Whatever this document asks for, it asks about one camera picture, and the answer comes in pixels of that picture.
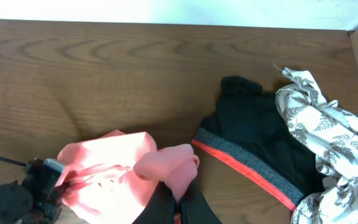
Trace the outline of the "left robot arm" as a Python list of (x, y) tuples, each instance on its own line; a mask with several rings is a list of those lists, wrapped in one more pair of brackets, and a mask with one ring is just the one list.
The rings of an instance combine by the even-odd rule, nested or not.
[(56, 159), (34, 159), (25, 178), (0, 185), (0, 223), (54, 224), (62, 211), (63, 182), (70, 168)]

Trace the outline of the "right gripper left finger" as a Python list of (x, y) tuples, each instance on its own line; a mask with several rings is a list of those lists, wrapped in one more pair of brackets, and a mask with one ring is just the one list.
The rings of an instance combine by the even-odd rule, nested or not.
[(172, 191), (159, 182), (143, 212), (133, 224), (174, 224), (175, 199)]

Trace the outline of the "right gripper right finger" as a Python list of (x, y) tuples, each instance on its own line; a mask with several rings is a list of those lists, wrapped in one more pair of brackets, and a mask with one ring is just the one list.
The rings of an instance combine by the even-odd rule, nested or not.
[(196, 180), (188, 186), (180, 200), (182, 224), (222, 224), (209, 207)]

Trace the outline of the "coral pink t-shirt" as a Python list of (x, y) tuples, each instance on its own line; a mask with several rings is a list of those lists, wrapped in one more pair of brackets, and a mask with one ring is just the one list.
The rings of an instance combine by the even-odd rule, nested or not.
[(162, 182), (176, 202), (195, 179), (200, 160), (189, 144), (158, 149), (146, 132), (114, 130), (71, 143), (58, 154), (69, 171), (63, 203), (88, 223), (132, 223)]

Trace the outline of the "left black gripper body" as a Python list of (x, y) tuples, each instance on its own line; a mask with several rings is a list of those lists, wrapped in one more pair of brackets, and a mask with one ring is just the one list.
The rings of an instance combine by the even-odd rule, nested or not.
[(21, 220), (30, 224), (55, 224), (62, 211), (63, 181), (69, 168), (59, 173), (46, 165), (44, 160), (35, 158), (26, 164), (22, 186), (31, 193), (33, 206)]

